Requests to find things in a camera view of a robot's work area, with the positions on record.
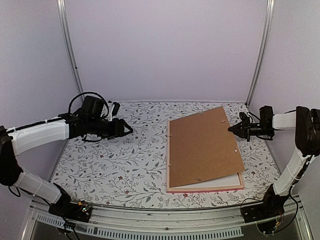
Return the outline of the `brown cardboard backing board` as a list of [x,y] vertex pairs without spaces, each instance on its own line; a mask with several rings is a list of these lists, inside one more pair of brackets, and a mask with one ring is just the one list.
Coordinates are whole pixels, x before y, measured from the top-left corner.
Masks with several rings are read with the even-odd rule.
[[170,120],[170,187],[206,182],[245,167],[223,107]]

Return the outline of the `landscape photo print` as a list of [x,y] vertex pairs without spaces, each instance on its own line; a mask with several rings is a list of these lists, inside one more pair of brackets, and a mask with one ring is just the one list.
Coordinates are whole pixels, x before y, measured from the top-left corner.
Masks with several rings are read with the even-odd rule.
[[241,174],[233,174],[229,176],[220,177],[213,180],[183,185],[183,186],[177,186],[176,189],[182,189],[182,188],[218,188],[218,187],[229,187],[229,186],[240,186],[242,184],[242,175]]

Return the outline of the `pink wooden picture frame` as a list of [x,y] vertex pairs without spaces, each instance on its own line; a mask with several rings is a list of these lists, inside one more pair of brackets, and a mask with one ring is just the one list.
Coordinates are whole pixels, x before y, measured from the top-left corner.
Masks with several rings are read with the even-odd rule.
[[244,190],[245,183],[242,177],[241,185],[233,185],[227,187],[205,187],[205,188],[176,188],[170,187],[170,168],[172,166],[170,160],[170,144],[171,144],[170,121],[167,122],[167,167],[166,167],[166,192],[169,194],[192,194],[192,193],[214,193]]

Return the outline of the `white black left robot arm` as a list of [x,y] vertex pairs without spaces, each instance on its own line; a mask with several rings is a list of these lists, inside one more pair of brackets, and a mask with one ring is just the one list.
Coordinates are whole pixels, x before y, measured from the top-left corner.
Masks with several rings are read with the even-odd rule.
[[16,187],[33,196],[42,198],[63,216],[74,213],[70,196],[57,185],[32,174],[18,164],[17,157],[25,152],[54,142],[95,135],[99,140],[115,139],[130,135],[133,128],[124,119],[105,120],[98,118],[80,118],[73,114],[61,114],[49,120],[30,125],[6,129],[0,128],[0,183],[7,187]]

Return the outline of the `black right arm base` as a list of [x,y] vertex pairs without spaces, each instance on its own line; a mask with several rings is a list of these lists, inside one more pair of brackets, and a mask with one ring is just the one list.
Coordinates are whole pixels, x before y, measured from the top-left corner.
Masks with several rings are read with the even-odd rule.
[[240,204],[240,213],[246,224],[256,223],[263,235],[273,235],[283,221],[285,209],[280,206],[265,206],[262,200],[245,198]]

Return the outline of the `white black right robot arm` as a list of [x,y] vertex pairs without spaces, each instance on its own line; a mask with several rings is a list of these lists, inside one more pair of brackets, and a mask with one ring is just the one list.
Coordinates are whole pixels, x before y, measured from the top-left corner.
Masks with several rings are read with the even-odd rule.
[[264,195],[264,203],[258,213],[269,218],[278,210],[278,202],[286,201],[291,190],[304,175],[312,161],[320,155],[320,110],[297,106],[294,110],[275,114],[271,106],[259,109],[258,122],[253,122],[252,113],[240,112],[240,122],[230,126],[228,131],[239,138],[250,141],[252,136],[271,141],[276,132],[294,129],[294,151],[280,177]]

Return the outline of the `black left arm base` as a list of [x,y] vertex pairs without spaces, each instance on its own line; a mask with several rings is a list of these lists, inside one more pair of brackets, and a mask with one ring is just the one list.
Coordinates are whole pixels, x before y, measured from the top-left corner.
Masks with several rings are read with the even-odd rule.
[[50,204],[48,212],[67,220],[88,223],[92,214],[92,205],[84,200],[71,202],[68,198],[61,198],[57,203]]

